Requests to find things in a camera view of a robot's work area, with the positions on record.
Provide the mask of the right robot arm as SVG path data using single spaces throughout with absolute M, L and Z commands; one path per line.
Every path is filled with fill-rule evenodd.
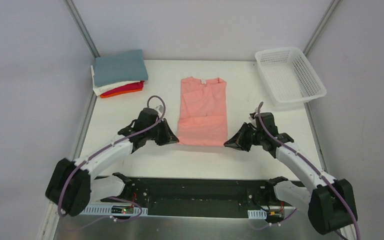
M 303 185 L 299 187 L 283 176 L 269 179 L 263 192 L 268 204 L 286 202 L 306 213 L 312 227 L 321 235 L 357 223 L 354 191 L 348 180 L 336 179 L 312 164 L 292 137 L 278 131 L 272 113 L 255 112 L 250 119 L 223 145 L 246 152 L 260 146 L 288 167 Z

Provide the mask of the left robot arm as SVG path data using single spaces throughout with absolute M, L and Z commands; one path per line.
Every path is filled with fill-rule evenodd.
M 148 141 L 158 146 L 175 144 L 179 139 L 162 112 L 145 107 L 137 119 L 120 129 L 101 149 L 75 160 L 59 160 L 45 190 L 45 196 L 58 206 L 62 215 L 79 215 L 90 203 L 115 197 L 120 202 L 132 198 L 130 179 L 121 173 L 99 178 L 115 162 L 133 154 Z

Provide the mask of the salmon pink t-shirt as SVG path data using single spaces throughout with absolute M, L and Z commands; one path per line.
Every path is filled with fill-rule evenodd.
M 222 147 L 228 140 L 227 82 L 184 78 L 180 82 L 180 145 Z

